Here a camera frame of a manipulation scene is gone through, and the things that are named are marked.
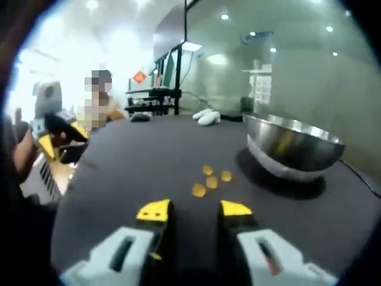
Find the potato chip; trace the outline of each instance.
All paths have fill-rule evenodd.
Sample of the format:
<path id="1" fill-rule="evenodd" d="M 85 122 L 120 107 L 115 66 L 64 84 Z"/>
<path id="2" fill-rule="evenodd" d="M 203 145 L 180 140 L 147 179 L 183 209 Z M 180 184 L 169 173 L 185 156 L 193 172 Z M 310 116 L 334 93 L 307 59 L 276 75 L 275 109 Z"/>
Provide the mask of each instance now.
<path id="1" fill-rule="evenodd" d="M 209 165 L 203 165 L 202 167 L 202 172 L 207 175 L 207 176 L 210 176 L 213 174 L 213 169 L 211 166 Z"/>
<path id="2" fill-rule="evenodd" d="M 209 189 L 216 189 L 218 187 L 218 179 L 216 177 L 207 177 L 207 187 Z"/>
<path id="3" fill-rule="evenodd" d="M 224 182 L 230 182 L 232 180 L 232 173 L 230 171 L 222 171 L 221 180 Z"/>
<path id="4" fill-rule="evenodd" d="M 161 256 L 157 253 L 154 253 L 154 252 L 150 252 L 149 255 L 153 258 L 153 259 L 156 259 L 156 260 L 162 260 Z"/>
<path id="5" fill-rule="evenodd" d="M 207 192 L 206 187 L 204 187 L 204 186 L 201 185 L 201 184 L 195 184 L 195 185 L 193 186 L 193 195 L 194 195 L 195 197 L 202 198 L 202 197 L 205 195 L 206 192 Z"/>

